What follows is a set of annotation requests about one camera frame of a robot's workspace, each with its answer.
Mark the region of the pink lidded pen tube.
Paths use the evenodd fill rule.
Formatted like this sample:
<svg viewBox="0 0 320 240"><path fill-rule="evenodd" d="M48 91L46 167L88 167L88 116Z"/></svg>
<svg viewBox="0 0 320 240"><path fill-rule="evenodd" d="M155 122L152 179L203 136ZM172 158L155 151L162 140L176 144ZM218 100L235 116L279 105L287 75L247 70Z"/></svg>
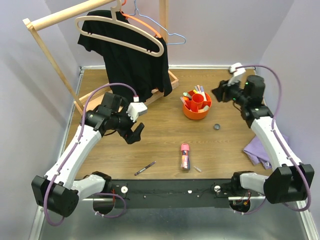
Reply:
<svg viewBox="0 0 320 240"><path fill-rule="evenodd" d="M183 143L180 147L181 150L181 169L184 171L190 170L190 146L186 143Z"/></svg>

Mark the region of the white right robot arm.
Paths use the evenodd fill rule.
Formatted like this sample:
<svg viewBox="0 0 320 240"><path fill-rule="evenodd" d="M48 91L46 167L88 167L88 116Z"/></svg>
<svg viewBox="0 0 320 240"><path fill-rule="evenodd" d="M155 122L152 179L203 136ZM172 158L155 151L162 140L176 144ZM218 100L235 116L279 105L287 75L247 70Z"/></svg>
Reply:
<svg viewBox="0 0 320 240"><path fill-rule="evenodd" d="M233 101L240 106L242 118L262 143L272 167L270 176L251 171L235 172L230 191L236 196L247 190L255 191L271 204L310 201L315 171L310 164L302 163L284 140L273 113L263 104L264 90L264 79L257 75L248 76L244 88L238 82L229 84L222 80L212 90L218 102Z"/></svg>

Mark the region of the dark purple pen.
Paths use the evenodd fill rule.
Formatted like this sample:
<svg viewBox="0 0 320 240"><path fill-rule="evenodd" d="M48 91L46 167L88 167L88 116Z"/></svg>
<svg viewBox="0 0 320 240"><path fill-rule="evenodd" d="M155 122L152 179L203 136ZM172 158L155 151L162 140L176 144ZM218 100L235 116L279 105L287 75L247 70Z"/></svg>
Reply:
<svg viewBox="0 0 320 240"><path fill-rule="evenodd" d="M137 171L136 173L134 173L134 176L137 176L139 174L141 174L142 172L144 172L145 170L147 170L148 168L150 168L151 166L153 166L157 161L153 161L150 164L148 164L147 166L145 166L144 168L140 169L139 171Z"/></svg>

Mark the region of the small grey round cap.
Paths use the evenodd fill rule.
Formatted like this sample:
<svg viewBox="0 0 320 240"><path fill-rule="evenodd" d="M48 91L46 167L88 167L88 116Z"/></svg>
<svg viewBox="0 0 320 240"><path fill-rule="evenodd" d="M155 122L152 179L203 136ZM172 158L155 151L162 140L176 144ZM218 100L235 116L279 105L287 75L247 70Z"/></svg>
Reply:
<svg viewBox="0 0 320 240"><path fill-rule="evenodd" d="M215 130L219 130L219 129L221 128L221 126L220 126L218 123L216 123L216 124L213 126L213 128L214 128Z"/></svg>

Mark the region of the orange capped white marker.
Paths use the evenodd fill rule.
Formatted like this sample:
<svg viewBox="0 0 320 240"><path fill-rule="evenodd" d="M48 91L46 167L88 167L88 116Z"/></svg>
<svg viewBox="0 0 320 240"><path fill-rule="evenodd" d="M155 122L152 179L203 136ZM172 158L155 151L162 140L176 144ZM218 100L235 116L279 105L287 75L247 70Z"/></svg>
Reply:
<svg viewBox="0 0 320 240"><path fill-rule="evenodd" d="M202 91L202 89L201 89L201 86L200 86L200 85L197 85L197 89L198 89L198 92L202 94L202 92L203 92L203 91Z"/></svg>

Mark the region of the blue capped white marker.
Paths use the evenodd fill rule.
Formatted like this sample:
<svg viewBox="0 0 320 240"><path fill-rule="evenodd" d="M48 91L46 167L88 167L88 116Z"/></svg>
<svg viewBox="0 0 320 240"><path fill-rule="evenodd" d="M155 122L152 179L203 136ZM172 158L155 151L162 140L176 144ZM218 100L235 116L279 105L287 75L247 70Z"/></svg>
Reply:
<svg viewBox="0 0 320 240"><path fill-rule="evenodd" d="M206 98L206 94L205 94L205 91L204 91L204 88L203 88L203 86L200 86L201 87L201 90L202 90L202 96L203 96L203 99L204 99L204 101L207 101L207 98Z"/></svg>

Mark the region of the orange black highlighter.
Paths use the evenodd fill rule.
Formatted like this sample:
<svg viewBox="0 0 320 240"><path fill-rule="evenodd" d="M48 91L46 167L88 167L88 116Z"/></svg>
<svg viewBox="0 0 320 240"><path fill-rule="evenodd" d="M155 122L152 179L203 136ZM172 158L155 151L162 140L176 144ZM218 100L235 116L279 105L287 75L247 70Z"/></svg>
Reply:
<svg viewBox="0 0 320 240"><path fill-rule="evenodd" d="M189 108L187 102L186 102L186 97L180 97L180 100L182 101L183 105L186 107L186 108Z"/></svg>

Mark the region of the mint green highlighter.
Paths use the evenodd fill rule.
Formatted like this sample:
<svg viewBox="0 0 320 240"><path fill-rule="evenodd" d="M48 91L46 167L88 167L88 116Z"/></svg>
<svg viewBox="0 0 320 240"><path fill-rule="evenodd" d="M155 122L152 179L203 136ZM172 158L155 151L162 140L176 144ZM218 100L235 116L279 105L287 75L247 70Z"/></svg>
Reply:
<svg viewBox="0 0 320 240"><path fill-rule="evenodd" d="M187 93L187 92L184 92L184 93L183 93L183 96L186 97L186 98L188 98L188 99L192 99L192 96L191 96L189 93Z"/></svg>

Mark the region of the orange round pen organizer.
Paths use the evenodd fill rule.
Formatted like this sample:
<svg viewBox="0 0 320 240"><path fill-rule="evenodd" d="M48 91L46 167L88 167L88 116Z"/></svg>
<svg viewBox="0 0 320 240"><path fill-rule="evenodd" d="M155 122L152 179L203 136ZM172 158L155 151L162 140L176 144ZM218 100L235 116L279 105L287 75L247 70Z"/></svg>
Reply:
<svg viewBox="0 0 320 240"><path fill-rule="evenodd" d="M211 97L208 95L207 92L205 92L206 95L206 99L207 101L204 101L204 98L202 96L202 94L195 94L193 92L193 90L188 91L187 93L189 93L192 96L192 99L188 99L187 101L191 101L190 103L190 110L187 109L184 104L182 103L182 112L184 113L184 115L191 119L191 120L202 120L204 119L211 107L212 107L212 99ZM200 109L202 109L204 106L209 106L209 109L205 112L199 112Z"/></svg>

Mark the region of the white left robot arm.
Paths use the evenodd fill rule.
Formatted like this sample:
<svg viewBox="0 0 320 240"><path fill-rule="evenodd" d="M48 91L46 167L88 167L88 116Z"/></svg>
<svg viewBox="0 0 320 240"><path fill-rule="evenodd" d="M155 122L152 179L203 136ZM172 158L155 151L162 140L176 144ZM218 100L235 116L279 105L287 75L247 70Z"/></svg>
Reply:
<svg viewBox="0 0 320 240"><path fill-rule="evenodd" d="M105 93L101 104L86 111L76 133L54 166L41 176L35 176L31 187L36 203L44 212L52 211L69 217L83 200L91 195L107 197L112 191L112 178L99 171L76 180L76 175L93 147L107 131L117 132L128 145L140 141L144 124L132 126L148 111L143 102L128 102L124 97Z"/></svg>

